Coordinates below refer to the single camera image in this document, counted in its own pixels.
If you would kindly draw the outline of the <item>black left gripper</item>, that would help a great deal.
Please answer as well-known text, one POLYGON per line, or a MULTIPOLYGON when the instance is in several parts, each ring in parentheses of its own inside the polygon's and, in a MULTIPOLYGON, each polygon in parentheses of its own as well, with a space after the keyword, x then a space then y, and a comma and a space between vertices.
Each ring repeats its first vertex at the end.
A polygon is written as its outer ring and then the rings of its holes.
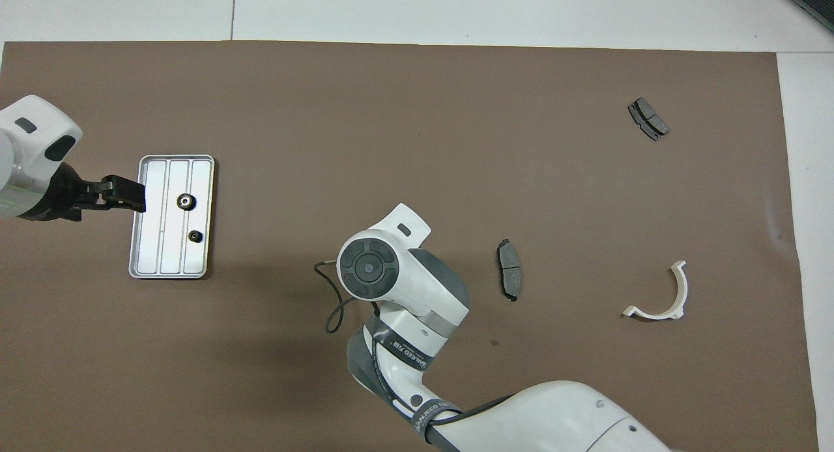
POLYGON ((44 196, 29 211, 19 216, 30 221, 65 219, 81 221, 83 210, 127 209, 146 211, 145 188, 127 178, 110 174, 98 182, 84 181, 75 169, 63 162, 51 176, 44 196), (102 186, 108 190, 108 206, 98 202, 102 186))

